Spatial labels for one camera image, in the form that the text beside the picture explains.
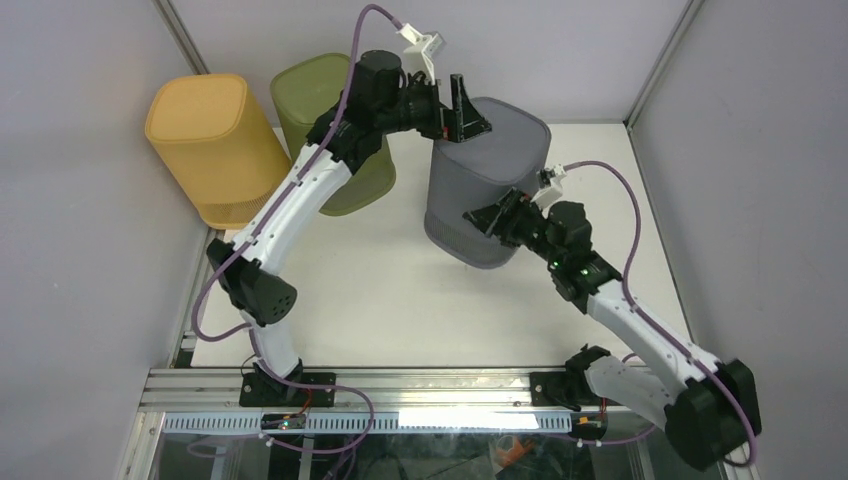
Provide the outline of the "grey plastic basket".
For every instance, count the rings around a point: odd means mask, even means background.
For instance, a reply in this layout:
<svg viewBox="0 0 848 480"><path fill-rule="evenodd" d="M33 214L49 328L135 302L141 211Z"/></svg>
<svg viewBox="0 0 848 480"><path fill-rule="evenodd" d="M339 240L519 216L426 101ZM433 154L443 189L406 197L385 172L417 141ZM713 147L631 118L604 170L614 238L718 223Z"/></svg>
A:
<svg viewBox="0 0 848 480"><path fill-rule="evenodd" d="M463 214L495 203L512 187L534 195L552 134L543 120L505 101L477 97L472 104L492 131L464 143L434 143L423 227L446 253L469 266L493 269L516 249L485 236Z"/></svg>

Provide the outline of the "green plastic basket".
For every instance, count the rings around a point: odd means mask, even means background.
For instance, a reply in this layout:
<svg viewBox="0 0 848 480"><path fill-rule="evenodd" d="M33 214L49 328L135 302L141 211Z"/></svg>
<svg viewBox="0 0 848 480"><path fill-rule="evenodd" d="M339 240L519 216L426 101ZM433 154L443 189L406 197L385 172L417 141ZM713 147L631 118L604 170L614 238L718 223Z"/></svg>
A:
<svg viewBox="0 0 848 480"><path fill-rule="evenodd" d="M271 98L293 160L299 156L315 120L339 100L349 64L349 56L327 53L294 65L271 81ZM395 181L396 168L384 140L381 149L325 202L320 212L349 215L386 195Z"/></svg>

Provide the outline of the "yellow plastic basket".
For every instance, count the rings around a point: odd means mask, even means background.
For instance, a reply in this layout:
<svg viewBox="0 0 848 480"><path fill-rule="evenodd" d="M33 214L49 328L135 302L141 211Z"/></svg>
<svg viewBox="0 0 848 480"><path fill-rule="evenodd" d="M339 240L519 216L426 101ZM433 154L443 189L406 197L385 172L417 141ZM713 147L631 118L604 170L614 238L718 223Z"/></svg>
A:
<svg viewBox="0 0 848 480"><path fill-rule="evenodd" d="M239 230L292 160L247 81L236 74L175 78L157 92L145 136L209 227Z"/></svg>

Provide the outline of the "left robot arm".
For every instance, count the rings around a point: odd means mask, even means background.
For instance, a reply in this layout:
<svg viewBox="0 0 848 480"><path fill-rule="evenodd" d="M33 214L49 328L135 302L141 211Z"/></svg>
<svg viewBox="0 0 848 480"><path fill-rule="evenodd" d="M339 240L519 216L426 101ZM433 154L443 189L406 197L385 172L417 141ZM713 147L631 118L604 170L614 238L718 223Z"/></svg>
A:
<svg viewBox="0 0 848 480"><path fill-rule="evenodd" d="M286 318L297 289L280 273L294 243L323 205L383 146L386 136L415 131L421 137L464 143L492 130L473 105L463 75L449 78L450 102L424 70L408 73L400 58L371 50L348 68L338 99L318 116L299 156L269 200L228 241L214 240L206 257L211 282L227 294L243 320L263 376L262 392L277 406L301 392L302 360Z"/></svg>

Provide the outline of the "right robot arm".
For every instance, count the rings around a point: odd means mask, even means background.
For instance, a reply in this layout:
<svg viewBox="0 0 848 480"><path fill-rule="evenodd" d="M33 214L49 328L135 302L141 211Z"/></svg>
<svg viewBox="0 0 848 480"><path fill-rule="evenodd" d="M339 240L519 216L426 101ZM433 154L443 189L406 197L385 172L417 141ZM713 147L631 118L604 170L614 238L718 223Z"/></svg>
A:
<svg viewBox="0 0 848 480"><path fill-rule="evenodd" d="M751 369L740 360L720 360L639 306L623 275L593 249L583 204L559 201L543 210L512 188L462 216L484 236L544 260L558 294L647 367L633 369L602 348L586 348L566 363L564 390L572 402L588 405L602 397L628 407L700 471L743 445L756 446L762 420Z"/></svg>

